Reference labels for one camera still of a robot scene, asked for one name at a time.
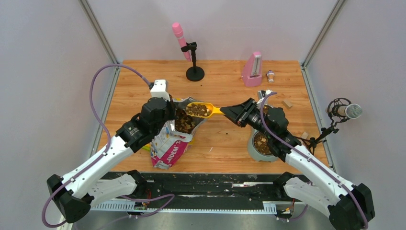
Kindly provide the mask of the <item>yellow plastic scoop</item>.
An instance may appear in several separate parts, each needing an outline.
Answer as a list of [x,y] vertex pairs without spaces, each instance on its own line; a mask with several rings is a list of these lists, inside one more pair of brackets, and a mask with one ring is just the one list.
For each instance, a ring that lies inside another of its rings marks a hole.
[[210,118],[213,115],[224,115],[224,113],[220,111],[220,108],[215,107],[211,103],[204,102],[191,102],[187,104],[185,112],[187,115],[199,118]]

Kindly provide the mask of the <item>pet food bag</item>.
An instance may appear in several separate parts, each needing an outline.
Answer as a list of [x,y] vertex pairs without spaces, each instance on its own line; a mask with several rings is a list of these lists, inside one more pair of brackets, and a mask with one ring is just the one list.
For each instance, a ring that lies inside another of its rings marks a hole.
[[186,114],[185,108],[191,102],[198,100],[192,97],[174,99],[177,118],[166,122],[159,134],[150,142],[150,157],[155,168],[172,167],[191,147],[197,129],[206,121]]

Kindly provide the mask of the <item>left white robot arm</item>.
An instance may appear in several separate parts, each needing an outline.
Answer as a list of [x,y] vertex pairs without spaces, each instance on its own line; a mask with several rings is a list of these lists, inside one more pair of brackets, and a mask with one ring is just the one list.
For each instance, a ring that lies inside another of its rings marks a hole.
[[146,179],[137,170],[99,182],[112,167],[139,151],[159,134],[167,121],[176,117],[172,98],[150,98],[141,112],[122,125],[106,146],[79,167],[63,176],[53,174],[46,183],[51,198],[66,223],[83,218],[92,207],[120,196],[141,198],[146,194]]

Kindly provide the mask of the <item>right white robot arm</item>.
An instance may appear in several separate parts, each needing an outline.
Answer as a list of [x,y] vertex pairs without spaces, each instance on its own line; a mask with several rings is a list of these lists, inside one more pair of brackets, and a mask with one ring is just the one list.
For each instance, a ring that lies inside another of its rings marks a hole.
[[254,99],[221,107],[220,111],[239,127],[251,126],[267,138],[273,156],[299,170],[310,183],[284,173],[273,187],[279,200],[298,199],[328,217],[337,230],[366,230],[375,216],[372,192],[365,184],[355,185],[319,161],[288,131],[282,108],[264,106]]

